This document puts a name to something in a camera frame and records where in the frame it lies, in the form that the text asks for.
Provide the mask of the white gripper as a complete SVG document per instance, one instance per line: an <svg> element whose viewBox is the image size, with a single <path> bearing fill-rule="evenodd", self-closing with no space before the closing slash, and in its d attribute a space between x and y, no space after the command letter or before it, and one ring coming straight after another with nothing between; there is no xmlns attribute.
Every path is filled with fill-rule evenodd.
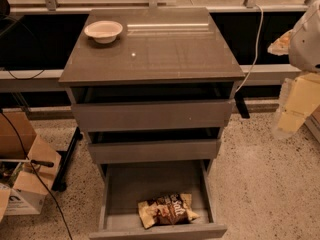
<svg viewBox="0 0 320 240"><path fill-rule="evenodd" d="M267 52L282 56L302 71L320 72L320 0L316 0L295 24L271 43Z"/></svg>

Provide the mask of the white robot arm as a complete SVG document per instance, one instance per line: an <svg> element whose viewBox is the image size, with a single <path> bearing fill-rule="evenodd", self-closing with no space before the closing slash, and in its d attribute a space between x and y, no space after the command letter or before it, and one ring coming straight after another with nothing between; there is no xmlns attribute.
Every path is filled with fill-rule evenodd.
<svg viewBox="0 0 320 240"><path fill-rule="evenodd" d="M269 47L273 55L287 55L301 74L286 78L279 95L272 134L286 139L295 134L320 106L320 0L309 6L295 26Z"/></svg>

